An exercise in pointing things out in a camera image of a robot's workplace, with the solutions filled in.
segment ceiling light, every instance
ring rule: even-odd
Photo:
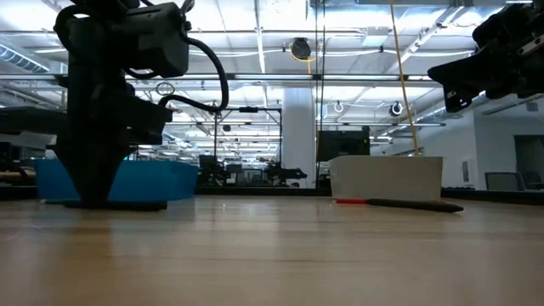
[[[428,76],[408,76],[408,81],[432,81]]]
[[[35,54],[51,54],[51,53],[57,53],[57,52],[65,52],[65,48],[47,48],[42,50],[36,50],[34,51]]]
[[[506,4],[532,4],[533,0],[517,0],[517,1],[506,1]]]
[[[216,74],[186,74],[181,77],[182,80],[218,80],[219,76]]]
[[[280,143],[280,138],[278,137],[277,140],[258,140],[258,139],[249,139],[249,140],[243,140],[239,139],[237,141],[234,141],[233,139],[225,139],[221,140],[222,143],[230,144],[230,143],[240,143],[240,144],[278,144]]]
[[[398,81],[400,78],[391,75],[325,75],[323,79],[326,81]]]
[[[409,127],[410,123],[401,123],[401,127]],[[414,123],[414,127],[445,127],[445,123]]]
[[[235,80],[263,80],[263,81],[306,81],[311,80],[312,75],[276,75],[276,74],[236,74]]]
[[[218,139],[279,139],[280,136],[272,135],[218,135]]]

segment cable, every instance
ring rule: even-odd
[[[279,53],[283,52],[282,49],[276,49],[276,50],[267,50],[263,51],[264,54],[269,53]],[[206,56],[203,52],[199,51],[189,51],[189,54],[191,55],[197,55],[197,56]],[[258,55],[258,52],[216,52],[215,53],[219,58],[237,58],[237,57],[245,57],[245,56],[253,56]]]
[[[318,38],[318,33],[319,33],[319,30],[318,30],[318,27],[317,27],[317,11],[319,9],[319,1],[320,0],[314,0],[314,7],[315,7],[315,51],[317,51],[317,49],[319,48],[319,38]],[[315,62],[315,73],[316,74],[319,74],[320,73],[320,67],[319,67],[319,64],[318,62]],[[319,103],[319,86],[320,86],[320,83],[319,83],[319,79],[316,77],[315,78],[315,105],[317,105]],[[315,154],[315,177],[316,178],[319,178],[319,172],[320,172],[320,159],[319,159],[319,154],[320,154],[320,141],[321,141],[321,133],[320,133],[320,130],[319,130],[319,125],[316,123],[315,124],[315,136],[316,136],[316,140],[317,140],[317,143],[315,144],[315,148],[317,150],[316,154]]]
[[[218,56],[204,42],[201,42],[194,38],[187,37],[187,32],[185,31],[181,31],[181,37],[188,44],[191,44],[199,48],[200,50],[202,50],[202,52],[204,52],[210,58],[213,65],[215,66],[215,69],[217,70],[219,75],[219,83],[221,84],[221,104],[219,106],[204,105],[203,103],[196,102],[193,99],[189,99],[184,96],[173,94],[173,95],[163,97],[159,101],[159,105],[165,107],[168,102],[172,100],[176,100],[179,102],[186,103],[187,105],[196,107],[197,109],[200,109],[203,111],[220,112],[224,110],[229,105],[229,82],[227,81],[227,74],[224,71],[223,66],[221,65],[221,61],[219,60]]]
[[[149,0],[139,0],[141,3],[147,5],[147,6],[153,6],[155,4],[151,3]]]
[[[408,121],[410,122],[411,137],[414,142],[414,152],[416,153],[416,156],[419,156],[419,146],[417,145],[416,127],[414,127],[414,122],[411,117],[410,106],[408,105],[408,98],[406,97],[405,76],[402,71],[402,61],[400,60],[399,35],[397,33],[397,26],[394,21],[394,0],[389,0],[389,8],[391,10],[391,20],[393,21],[394,45],[395,45],[395,48],[397,49],[397,61],[399,62],[399,74],[400,74],[400,85],[402,86],[402,96],[405,101],[406,112],[408,113]]]

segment table surface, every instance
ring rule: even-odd
[[[544,207],[0,202],[0,305],[544,305]]]

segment black cable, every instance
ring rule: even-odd
[[[189,99],[189,98],[186,98],[184,96],[172,94],[172,95],[168,95],[166,97],[163,97],[159,101],[159,105],[166,106],[168,102],[170,102],[172,100],[175,100],[175,101],[186,103],[188,105],[191,105],[191,106],[196,107],[197,109],[200,109],[200,110],[203,110],[203,111],[220,112],[220,111],[224,110],[225,108],[227,108],[227,106],[229,106],[229,82],[227,80],[227,74],[224,71],[223,66],[221,65],[221,61],[219,60],[218,56],[204,42],[201,42],[201,41],[199,41],[197,39],[188,37],[187,32],[181,31],[181,38],[186,43],[199,48],[212,61],[213,65],[215,66],[215,69],[218,72],[219,83],[221,84],[221,104],[219,106],[205,105],[203,103],[196,102],[193,99]]]
[[[318,38],[318,35],[319,35],[319,31],[318,31],[318,28],[317,28],[317,11],[319,10],[319,1],[320,0],[314,0],[314,5],[315,5],[315,75],[318,76],[320,74],[320,64],[319,64],[319,61],[318,61],[318,58],[319,58],[319,38]],[[320,86],[320,81],[319,79],[316,77],[315,78],[315,106],[317,107],[317,104],[319,103],[319,86]],[[321,134],[320,134],[320,130],[319,130],[319,125],[316,123],[315,124],[315,135],[317,136],[317,145],[316,145],[316,149],[317,149],[317,153],[315,155],[315,177],[316,178],[319,178],[319,175],[320,175],[320,159],[319,159],[319,154],[320,154],[320,142],[321,142]]]
[[[141,3],[147,5],[147,6],[153,6],[153,5],[155,5],[155,4],[151,3],[151,1],[149,1],[149,0],[139,0],[139,1],[140,1]]]
[[[191,11],[195,7],[195,0],[185,0],[184,3],[181,5],[181,12],[182,14],[187,14],[187,12]]]

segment computer monitor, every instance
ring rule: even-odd
[[[371,154],[369,129],[362,131],[321,131],[318,162],[328,162],[338,156]]]
[[[215,156],[198,156],[198,161],[200,163],[201,168],[205,167],[215,167],[216,165],[216,157]]]
[[[242,173],[241,165],[227,165],[227,172],[229,173]]]
[[[520,173],[485,173],[487,190],[524,191],[524,181]]]

